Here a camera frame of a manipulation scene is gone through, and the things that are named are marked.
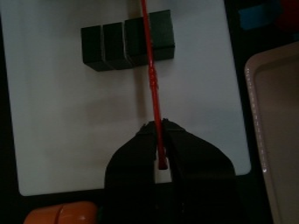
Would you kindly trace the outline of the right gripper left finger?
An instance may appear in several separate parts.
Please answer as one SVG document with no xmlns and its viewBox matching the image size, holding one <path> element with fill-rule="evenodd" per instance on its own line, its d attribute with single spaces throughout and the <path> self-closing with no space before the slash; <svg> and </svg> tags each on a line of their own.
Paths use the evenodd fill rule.
<svg viewBox="0 0 299 224">
<path fill-rule="evenodd" d="M 110 159 L 103 224 L 155 224 L 155 123 L 150 122 Z"/>
</svg>

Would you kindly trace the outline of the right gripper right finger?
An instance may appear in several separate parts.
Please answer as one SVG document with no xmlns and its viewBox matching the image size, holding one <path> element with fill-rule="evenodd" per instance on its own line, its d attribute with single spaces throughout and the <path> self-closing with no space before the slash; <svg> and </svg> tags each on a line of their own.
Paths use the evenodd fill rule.
<svg viewBox="0 0 299 224">
<path fill-rule="evenodd" d="M 163 137 L 181 224 L 249 224 L 230 158 L 167 119 Z"/>
</svg>

